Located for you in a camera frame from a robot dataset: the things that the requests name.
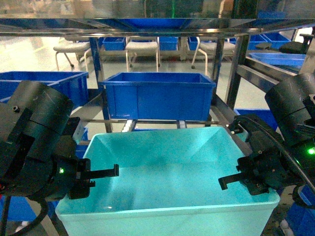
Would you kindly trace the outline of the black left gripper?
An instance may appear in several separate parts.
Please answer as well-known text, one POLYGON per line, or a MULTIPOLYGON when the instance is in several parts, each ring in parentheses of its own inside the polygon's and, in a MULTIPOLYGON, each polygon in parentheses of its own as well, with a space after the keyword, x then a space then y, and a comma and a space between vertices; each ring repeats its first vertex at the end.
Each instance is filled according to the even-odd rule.
POLYGON ((90 171, 88 179, 78 179, 77 173, 91 169, 91 162, 76 155, 76 148, 81 142, 84 127, 79 117, 69 118, 52 154, 53 176, 48 184, 46 199, 61 200, 65 196, 69 199, 83 199, 90 195, 90 188, 95 182, 89 179, 118 177, 119 165, 112 169, 90 171))

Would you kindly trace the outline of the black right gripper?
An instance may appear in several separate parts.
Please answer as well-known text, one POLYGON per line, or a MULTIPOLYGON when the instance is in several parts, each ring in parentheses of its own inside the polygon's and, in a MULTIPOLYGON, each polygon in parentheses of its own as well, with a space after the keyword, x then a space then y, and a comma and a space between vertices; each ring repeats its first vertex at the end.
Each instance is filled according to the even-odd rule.
POLYGON ((291 185, 303 185, 302 178, 290 167, 284 155, 261 131, 248 132, 245 142, 252 153, 237 160, 236 169, 241 173, 218 179, 222 190, 227 185, 240 181, 253 196, 279 190, 291 185))

